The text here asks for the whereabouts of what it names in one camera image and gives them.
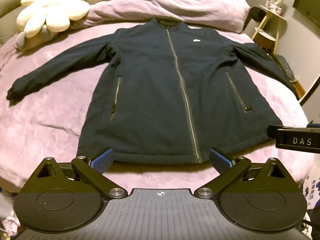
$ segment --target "gray ribbed panel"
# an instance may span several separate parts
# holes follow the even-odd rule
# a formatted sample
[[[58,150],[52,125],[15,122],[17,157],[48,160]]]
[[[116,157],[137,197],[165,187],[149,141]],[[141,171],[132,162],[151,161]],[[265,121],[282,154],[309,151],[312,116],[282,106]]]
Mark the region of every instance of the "gray ribbed panel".
[[[210,200],[188,190],[135,189],[125,199],[111,200],[90,225],[63,234],[25,230],[17,240],[307,240],[293,229],[258,234],[227,221]]]

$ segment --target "triangular cutout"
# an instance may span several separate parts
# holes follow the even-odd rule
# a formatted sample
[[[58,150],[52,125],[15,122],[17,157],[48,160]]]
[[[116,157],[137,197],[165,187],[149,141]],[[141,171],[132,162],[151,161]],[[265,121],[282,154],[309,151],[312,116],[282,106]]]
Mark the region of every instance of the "triangular cutout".
[[[54,172],[51,164],[46,163],[43,168],[41,169],[41,171],[38,173],[38,178],[45,178],[45,177],[51,177],[51,176],[55,176],[56,173]]]
[[[284,174],[282,171],[279,169],[279,166],[276,164],[273,164],[270,169],[269,173],[270,177],[276,177],[276,178],[285,178]]]

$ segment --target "crosshair symbol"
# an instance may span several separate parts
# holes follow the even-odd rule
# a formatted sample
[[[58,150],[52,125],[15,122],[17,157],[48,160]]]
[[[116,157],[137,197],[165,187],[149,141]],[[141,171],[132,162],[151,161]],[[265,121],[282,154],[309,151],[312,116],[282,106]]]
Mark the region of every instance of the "crosshair symbol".
[[[165,193],[165,192],[163,192],[163,191],[159,191],[159,192],[157,192],[156,194],[159,195],[160,197],[162,197],[162,196],[164,196],[164,195],[167,194],[167,193]]]

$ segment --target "bed headboard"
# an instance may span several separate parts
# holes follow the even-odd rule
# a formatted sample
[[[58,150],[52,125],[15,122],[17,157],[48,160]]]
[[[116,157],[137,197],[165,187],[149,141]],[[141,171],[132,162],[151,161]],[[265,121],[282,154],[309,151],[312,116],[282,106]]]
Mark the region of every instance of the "bed headboard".
[[[18,33],[16,20],[25,8],[21,0],[0,0],[0,47],[12,36]]]

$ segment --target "blue gripper pad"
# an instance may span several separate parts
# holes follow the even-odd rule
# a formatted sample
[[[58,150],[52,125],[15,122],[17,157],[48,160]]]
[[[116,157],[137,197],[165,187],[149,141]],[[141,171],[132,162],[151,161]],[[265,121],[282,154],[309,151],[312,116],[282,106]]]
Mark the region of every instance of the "blue gripper pad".
[[[110,148],[97,158],[93,159],[90,163],[90,167],[97,172],[103,174],[113,164],[113,150]]]
[[[320,123],[309,123],[307,128],[320,128]]]
[[[216,171],[219,172],[219,174],[224,173],[226,170],[230,169],[235,164],[232,162],[232,160],[229,160],[228,158],[226,158],[214,149],[210,150],[209,161],[212,167],[214,167]]]

